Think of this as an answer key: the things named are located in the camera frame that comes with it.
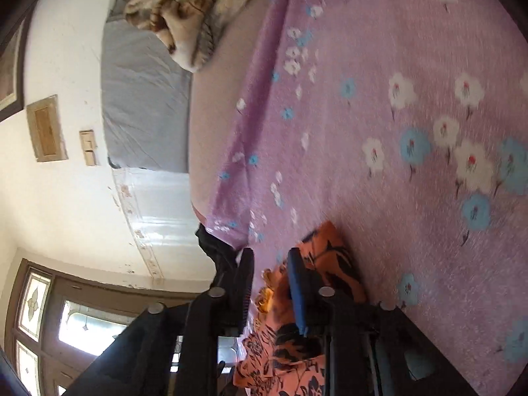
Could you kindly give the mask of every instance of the stained glass window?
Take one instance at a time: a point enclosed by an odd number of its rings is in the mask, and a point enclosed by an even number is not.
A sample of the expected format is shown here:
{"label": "stained glass window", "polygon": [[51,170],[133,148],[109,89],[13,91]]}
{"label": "stained glass window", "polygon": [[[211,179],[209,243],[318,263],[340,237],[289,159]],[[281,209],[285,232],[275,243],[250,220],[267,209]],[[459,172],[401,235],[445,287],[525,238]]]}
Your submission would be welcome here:
{"label": "stained glass window", "polygon": [[20,341],[16,342],[16,370],[31,396],[40,396],[39,358]]}
{"label": "stained glass window", "polygon": [[20,306],[18,327],[35,341],[39,340],[42,312],[50,283],[49,278],[31,272],[24,291],[24,301]]}

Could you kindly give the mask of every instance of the metal bolt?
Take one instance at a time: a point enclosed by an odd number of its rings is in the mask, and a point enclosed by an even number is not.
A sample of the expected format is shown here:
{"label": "metal bolt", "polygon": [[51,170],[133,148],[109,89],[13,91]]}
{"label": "metal bolt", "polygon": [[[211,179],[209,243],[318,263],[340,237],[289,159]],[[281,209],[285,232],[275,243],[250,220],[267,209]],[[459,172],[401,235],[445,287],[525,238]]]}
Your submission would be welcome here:
{"label": "metal bolt", "polygon": [[379,303],[379,307],[384,310],[384,311],[392,311],[393,309],[396,308],[396,305],[395,304],[386,304],[385,302],[381,301]]}
{"label": "metal bolt", "polygon": [[225,295],[225,290],[221,287],[211,287],[208,291],[211,298],[221,298]]}
{"label": "metal bolt", "polygon": [[321,296],[324,296],[325,298],[331,298],[332,296],[335,295],[335,290],[332,289],[329,285],[326,285],[319,289],[319,294]]}
{"label": "metal bolt", "polygon": [[151,314],[159,314],[165,309],[165,305],[163,305],[161,302],[155,302],[153,304],[150,304],[148,306],[148,311]]}

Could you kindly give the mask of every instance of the wooden frame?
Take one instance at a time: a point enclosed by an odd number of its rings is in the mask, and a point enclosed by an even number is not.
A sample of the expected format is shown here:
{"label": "wooden frame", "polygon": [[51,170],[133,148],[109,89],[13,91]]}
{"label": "wooden frame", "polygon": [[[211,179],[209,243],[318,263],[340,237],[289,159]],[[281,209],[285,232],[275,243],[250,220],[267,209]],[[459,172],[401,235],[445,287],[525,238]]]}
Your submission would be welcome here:
{"label": "wooden frame", "polygon": [[[27,283],[27,279],[31,271],[36,271],[39,274],[45,274],[47,277],[51,278],[51,284],[49,286],[49,295],[48,302],[44,305],[43,311],[43,320],[42,320],[42,329],[41,329],[41,338],[38,342],[32,340],[25,333],[18,329],[18,314],[20,311],[20,301],[24,295],[24,288]],[[112,284],[103,284],[95,281],[85,280],[79,277],[71,276],[64,274],[59,271],[54,271],[52,269],[43,267],[36,263],[27,261],[23,259],[18,268],[18,272],[15,277],[15,282],[13,284],[13,289],[11,291],[11,296],[9,304],[7,306],[7,315],[6,315],[6,326],[5,326],[5,343],[4,343],[4,352],[7,358],[10,360],[12,365],[16,365],[16,341],[20,340],[28,349],[33,353],[39,356],[40,366],[39,366],[39,381],[41,386],[46,385],[46,380],[44,377],[44,366],[45,364],[57,363],[52,353],[49,353],[48,350],[42,346],[44,340],[44,333],[46,332],[46,323],[49,320],[53,321],[53,317],[49,317],[51,310],[49,306],[52,299],[54,287],[59,282],[63,280],[68,280],[71,284],[70,286],[75,289],[80,289],[81,287],[91,286],[95,289],[101,291],[103,289],[107,292],[105,296],[115,296],[116,293],[122,293],[123,295],[143,295],[151,298],[150,302],[160,301],[165,303],[167,306],[179,305],[185,302],[189,302],[196,297],[196,293],[181,293],[181,292],[167,292],[162,290],[148,290],[148,289],[133,289],[118,285]]]}
{"label": "wooden frame", "polygon": [[24,58],[32,11],[0,47],[0,122],[24,108]]}
{"label": "wooden frame", "polygon": [[57,112],[57,96],[52,95],[27,106],[27,124],[37,162],[68,158]]}

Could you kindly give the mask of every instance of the orange floral cloth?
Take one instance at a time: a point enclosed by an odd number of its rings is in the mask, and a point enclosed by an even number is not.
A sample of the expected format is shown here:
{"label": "orange floral cloth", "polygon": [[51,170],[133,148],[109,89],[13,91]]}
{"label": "orange floral cloth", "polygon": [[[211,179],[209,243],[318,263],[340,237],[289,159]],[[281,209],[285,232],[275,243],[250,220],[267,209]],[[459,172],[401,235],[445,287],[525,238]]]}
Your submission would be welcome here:
{"label": "orange floral cloth", "polygon": [[[297,247],[307,268],[315,269],[326,285],[356,302],[366,295],[336,228],[326,222]],[[289,293],[286,262],[268,275],[273,296],[269,312],[260,313],[259,326],[244,340],[247,357],[237,364],[233,383],[255,396],[321,396],[325,356],[319,338],[299,334]]]}

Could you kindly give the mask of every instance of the blue flower pattern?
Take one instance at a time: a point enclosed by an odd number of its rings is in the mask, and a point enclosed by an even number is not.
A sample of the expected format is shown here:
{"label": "blue flower pattern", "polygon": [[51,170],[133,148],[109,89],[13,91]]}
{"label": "blue flower pattern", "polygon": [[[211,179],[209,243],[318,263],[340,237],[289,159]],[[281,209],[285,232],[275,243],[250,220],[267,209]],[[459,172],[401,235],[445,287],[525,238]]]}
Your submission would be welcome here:
{"label": "blue flower pattern", "polygon": [[417,305],[418,304],[418,290],[420,286],[414,280],[413,274],[404,274],[398,284],[398,294],[401,305]]}
{"label": "blue flower pattern", "polygon": [[[308,7],[307,10],[308,10],[308,14],[310,15],[310,7]],[[305,46],[307,46],[308,43],[312,40],[313,37],[314,37],[314,36],[313,36],[312,32],[311,32],[309,29],[307,29],[307,30],[303,33],[303,35],[300,36],[300,37],[297,39],[297,41],[296,41],[297,46],[299,46],[299,47],[305,47]]]}
{"label": "blue flower pattern", "polygon": [[256,154],[252,154],[247,160],[247,163],[255,167],[259,163],[259,157]]}
{"label": "blue flower pattern", "polygon": [[489,226],[490,204],[481,194],[472,194],[462,206],[462,216],[470,231],[484,231]]}
{"label": "blue flower pattern", "polygon": [[415,128],[407,129],[400,140],[400,153],[405,162],[421,165],[425,157],[431,153],[431,143],[427,134]]}
{"label": "blue flower pattern", "polygon": [[528,317],[515,323],[506,337],[504,358],[510,363],[528,360]]}
{"label": "blue flower pattern", "polygon": [[292,108],[288,107],[287,109],[284,109],[282,112],[282,118],[284,120],[291,120],[294,118],[294,111]]}
{"label": "blue flower pattern", "polygon": [[517,195],[523,195],[528,185],[528,162],[524,146],[509,137],[500,148],[501,166],[498,175],[506,190]]}
{"label": "blue flower pattern", "polygon": [[354,79],[345,79],[341,84],[341,96],[349,100],[356,95],[356,84]]}

